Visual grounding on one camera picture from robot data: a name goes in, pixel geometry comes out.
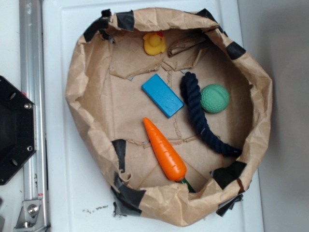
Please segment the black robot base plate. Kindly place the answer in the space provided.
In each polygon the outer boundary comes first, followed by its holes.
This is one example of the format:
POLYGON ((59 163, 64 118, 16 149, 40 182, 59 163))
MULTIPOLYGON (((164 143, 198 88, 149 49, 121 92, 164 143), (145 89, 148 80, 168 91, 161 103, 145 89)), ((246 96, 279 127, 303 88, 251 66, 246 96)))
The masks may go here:
POLYGON ((0 77, 0 184, 6 185, 35 153, 34 104, 0 77))

